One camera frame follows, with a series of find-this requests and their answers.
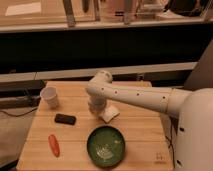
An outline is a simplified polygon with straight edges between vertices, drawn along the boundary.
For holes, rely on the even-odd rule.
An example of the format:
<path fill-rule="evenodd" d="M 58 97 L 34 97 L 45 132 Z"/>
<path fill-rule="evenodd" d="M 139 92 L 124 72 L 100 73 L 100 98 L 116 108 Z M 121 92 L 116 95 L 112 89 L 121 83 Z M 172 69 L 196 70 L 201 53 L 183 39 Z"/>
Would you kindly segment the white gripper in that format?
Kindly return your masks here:
<path fill-rule="evenodd" d="M 106 108 L 106 105 L 107 100 L 105 98 L 95 96 L 89 97 L 88 100 L 89 111 L 95 116 L 98 116 L 101 113 L 103 113 Z"/>

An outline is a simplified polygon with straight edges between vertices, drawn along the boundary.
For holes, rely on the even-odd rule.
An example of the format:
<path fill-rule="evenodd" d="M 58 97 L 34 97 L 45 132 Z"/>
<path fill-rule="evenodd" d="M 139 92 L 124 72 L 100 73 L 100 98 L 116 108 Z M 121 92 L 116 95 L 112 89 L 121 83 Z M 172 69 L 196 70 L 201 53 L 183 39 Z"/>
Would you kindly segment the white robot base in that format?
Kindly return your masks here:
<path fill-rule="evenodd" d="M 213 171 L 213 89 L 192 92 L 179 117 L 174 171 Z"/>

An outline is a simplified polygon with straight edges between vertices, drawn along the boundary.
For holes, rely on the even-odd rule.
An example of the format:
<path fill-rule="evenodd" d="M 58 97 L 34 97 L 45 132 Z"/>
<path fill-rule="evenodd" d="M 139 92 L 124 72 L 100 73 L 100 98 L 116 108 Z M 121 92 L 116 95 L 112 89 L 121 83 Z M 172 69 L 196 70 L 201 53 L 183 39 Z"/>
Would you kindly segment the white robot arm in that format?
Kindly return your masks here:
<path fill-rule="evenodd" d="M 103 108 L 106 100 L 143 107 L 178 118 L 191 91 L 164 87 L 121 86 L 112 83 L 112 75 L 101 70 L 88 82 L 86 92 L 95 108 Z"/>

